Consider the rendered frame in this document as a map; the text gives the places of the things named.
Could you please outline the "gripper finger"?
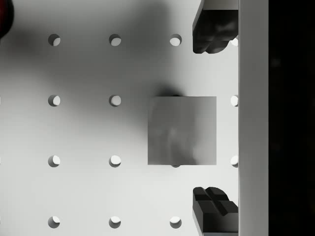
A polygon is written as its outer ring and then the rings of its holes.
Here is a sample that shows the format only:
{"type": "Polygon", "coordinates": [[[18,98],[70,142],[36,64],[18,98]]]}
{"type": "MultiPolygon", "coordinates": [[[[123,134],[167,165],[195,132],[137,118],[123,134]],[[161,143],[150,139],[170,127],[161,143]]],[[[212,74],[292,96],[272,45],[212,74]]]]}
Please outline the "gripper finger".
{"type": "Polygon", "coordinates": [[[237,205],[216,187],[193,189],[192,210],[200,236],[238,236],[237,205]]]}
{"type": "Polygon", "coordinates": [[[192,24],[196,54],[223,51],[239,34],[239,0],[201,0],[192,24]]]}

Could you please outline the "grey cube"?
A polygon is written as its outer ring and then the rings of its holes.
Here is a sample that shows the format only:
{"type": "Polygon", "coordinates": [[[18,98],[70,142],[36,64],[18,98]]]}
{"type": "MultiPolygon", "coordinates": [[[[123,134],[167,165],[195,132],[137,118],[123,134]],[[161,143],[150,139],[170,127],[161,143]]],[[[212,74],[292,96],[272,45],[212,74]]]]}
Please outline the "grey cube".
{"type": "Polygon", "coordinates": [[[149,165],[216,165],[217,98],[156,96],[148,112],[149,165]]]}

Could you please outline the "red mug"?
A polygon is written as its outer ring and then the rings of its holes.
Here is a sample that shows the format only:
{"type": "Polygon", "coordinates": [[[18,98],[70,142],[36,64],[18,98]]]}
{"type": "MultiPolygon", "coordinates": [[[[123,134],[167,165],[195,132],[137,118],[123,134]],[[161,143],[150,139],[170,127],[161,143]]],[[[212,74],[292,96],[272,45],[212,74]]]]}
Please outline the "red mug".
{"type": "Polygon", "coordinates": [[[12,0],[0,0],[0,40],[10,31],[14,20],[12,0]]]}

